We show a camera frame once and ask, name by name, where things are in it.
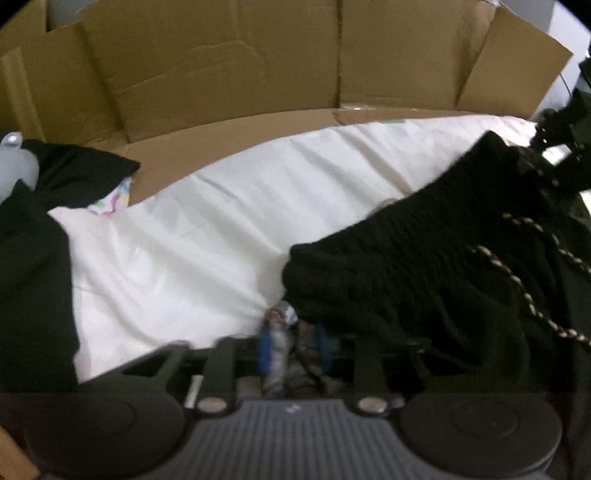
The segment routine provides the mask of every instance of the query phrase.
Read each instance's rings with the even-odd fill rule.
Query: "wire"
[[[569,93],[569,97],[572,100],[573,99],[573,92],[571,92],[570,88],[569,88],[569,84],[566,83],[566,80],[564,79],[562,73],[560,73],[560,78],[562,78],[562,82],[564,83],[564,86],[566,87],[567,92]]]

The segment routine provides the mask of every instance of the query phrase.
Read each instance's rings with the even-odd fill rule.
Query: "white fabric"
[[[255,333],[282,295],[290,246],[423,187],[487,130],[527,145],[534,125],[475,115],[327,128],[225,158],[110,217],[53,210],[70,237],[80,380],[174,340]]]

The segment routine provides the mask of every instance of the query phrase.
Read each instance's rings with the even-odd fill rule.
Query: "dark green fabric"
[[[430,339],[443,355],[424,354],[427,388],[589,392],[589,351],[533,318],[509,276],[467,249],[489,248],[522,279],[538,309],[591,338],[589,276],[566,263],[552,240],[502,218],[504,212],[533,218],[591,261],[589,231],[552,204],[535,171],[520,174],[521,161],[518,148],[489,132],[414,195],[327,238],[293,246],[282,277],[285,299],[300,317],[335,332],[370,333],[390,344]],[[557,410],[578,451],[572,478],[582,479],[591,471],[581,447],[591,451],[591,423],[582,429],[574,419],[591,420],[589,402],[569,398],[561,405],[576,403],[576,411]]]

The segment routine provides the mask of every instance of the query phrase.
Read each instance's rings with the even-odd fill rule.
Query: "drawstring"
[[[534,222],[531,218],[528,218],[528,217],[515,218],[510,213],[503,213],[502,216],[505,220],[511,221],[511,223],[513,223],[514,225],[530,226],[533,229],[535,229],[537,232],[539,232],[545,236],[549,236],[551,238],[551,240],[554,242],[554,244],[556,245],[556,247],[558,249],[558,253],[560,253],[560,255],[565,257],[568,261],[572,262],[575,266],[579,267],[584,273],[591,275],[591,267],[589,267],[589,265],[587,265],[585,262],[583,262],[583,260],[581,260],[580,258],[575,257],[571,252],[564,249],[561,246],[560,241],[558,240],[558,237],[556,237],[556,235],[554,235],[553,233],[545,232],[544,228],[539,223]],[[532,296],[525,289],[521,279],[517,275],[515,275],[511,271],[511,269],[507,265],[505,265],[503,263],[503,261],[499,257],[497,257],[494,253],[492,253],[487,247],[483,247],[482,245],[478,245],[478,246],[476,246],[476,248],[469,247],[469,250],[473,253],[480,253],[480,254],[484,255],[486,258],[488,258],[488,260],[491,262],[491,264],[493,266],[495,266],[496,268],[499,268],[501,271],[503,271],[504,273],[509,275],[510,279],[517,286],[517,288],[521,292],[523,298],[527,302],[529,313],[533,317],[545,322],[554,331],[554,333],[556,335],[558,335],[558,337],[572,339],[572,340],[579,342],[581,345],[583,345],[586,348],[591,348],[591,340],[587,336],[583,335],[582,333],[577,332],[576,330],[565,329],[565,328],[561,327],[560,325],[557,325],[549,317],[544,315],[543,312],[539,311],[534,304],[534,300],[533,300]]]

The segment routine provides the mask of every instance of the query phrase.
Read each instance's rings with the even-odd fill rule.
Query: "cardboard box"
[[[100,0],[45,34],[30,5],[0,30],[0,127],[141,161],[134,202],[312,129],[528,118],[571,56],[484,0]]]

